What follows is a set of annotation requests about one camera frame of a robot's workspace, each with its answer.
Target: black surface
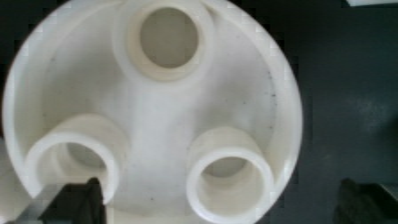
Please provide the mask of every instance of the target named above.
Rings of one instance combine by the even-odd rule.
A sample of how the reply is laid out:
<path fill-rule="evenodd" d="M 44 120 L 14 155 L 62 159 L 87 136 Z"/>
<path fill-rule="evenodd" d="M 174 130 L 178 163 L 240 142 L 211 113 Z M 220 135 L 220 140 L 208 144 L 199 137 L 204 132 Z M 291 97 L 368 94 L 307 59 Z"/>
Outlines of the black surface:
<path fill-rule="evenodd" d="M 398 8 L 350 8 L 343 0 L 235 3 L 281 44 L 306 113 L 297 172 L 259 223 L 330 224 L 341 179 L 398 182 Z M 2 78 L 55 6 L 55 0 L 0 1 Z"/>
<path fill-rule="evenodd" d="M 98 179 L 68 184 L 43 212 L 44 224 L 105 224 L 103 195 Z"/>

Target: white plastic surface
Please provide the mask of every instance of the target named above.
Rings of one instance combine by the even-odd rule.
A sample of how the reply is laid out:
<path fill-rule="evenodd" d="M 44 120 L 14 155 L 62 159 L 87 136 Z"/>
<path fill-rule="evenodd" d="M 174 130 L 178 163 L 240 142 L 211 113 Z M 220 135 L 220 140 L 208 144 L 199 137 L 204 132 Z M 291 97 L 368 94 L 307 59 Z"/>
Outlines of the white plastic surface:
<path fill-rule="evenodd" d="M 274 176 L 251 136 L 210 130 L 190 147 L 187 197 L 199 216 L 219 224 L 256 223 L 272 205 Z"/>
<path fill-rule="evenodd" d="M 107 204 L 119 187 L 128 150 L 126 135 L 101 116 L 69 118 L 28 150 L 30 195 L 36 197 L 50 184 L 84 183 L 98 177 Z"/>
<path fill-rule="evenodd" d="M 147 5 L 167 9 L 172 6 L 179 10 L 179 13 L 171 10 L 171 14 L 155 12 L 160 17 L 178 15 L 171 17 L 171 23 L 162 24 L 171 25 L 176 21 L 181 28 L 181 18 L 187 22 L 188 17 L 195 26 L 192 29 L 188 25 L 188 34 L 181 36 L 194 46 L 190 38 L 197 33 L 199 50 L 192 56 L 197 60 L 190 63 L 187 56 L 192 67 L 183 69 L 185 73 L 176 70 L 156 73 L 158 68 L 147 69 L 135 61 L 135 51 L 128 52 L 128 45 L 137 44 L 123 37 L 123 33 L 131 34 L 126 27 L 139 26 L 131 21 L 142 21 L 142 24 L 151 24 L 146 18 L 156 21 L 151 13 L 144 13 L 147 17 L 139 16 L 151 8 Z M 156 26 L 147 28 L 149 36 L 153 29 L 156 31 Z M 126 134 L 130 144 L 119 188 L 107 204 L 108 223 L 206 224 L 213 220 L 197 214 L 190 205 L 187 179 L 192 170 L 187 162 L 197 137 L 219 127 L 233 127 L 247 133 L 261 152 L 252 153 L 261 158 L 261 166 L 268 164 L 270 167 L 272 175 L 259 175 L 268 180 L 274 176 L 274 184 L 258 191 L 258 196 L 267 196 L 267 205 L 256 210 L 259 218 L 284 190 L 297 163 L 300 97 L 275 42 L 251 16 L 227 1 L 73 0 L 37 27 L 14 60 L 4 101 L 9 155 L 32 196 L 37 185 L 30 172 L 39 170 L 28 170 L 27 165 L 34 163 L 28 159 L 34 146 L 55 127 L 82 114 L 96 114 L 107 119 Z M 75 168 L 91 163 L 82 154 L 73 154 L 75 160 L 66 158 L 68 155 L 60 159 L 78 163 Z M 41 182 L 43 172 L 36 174 Z"/>
<path fill-rule="evenodd" d="M 346 1 L 350 3 L 350 6 L 364 6 L 364 5 L 398 3 L 396 0 L 346 0 Z"/>
<path fill-rule="evenodd" d="M 5 151 L 5 143 L 0 139 L 0 224 L 16 219 L 28 202 L 28 193 L 16 176 Z"/>

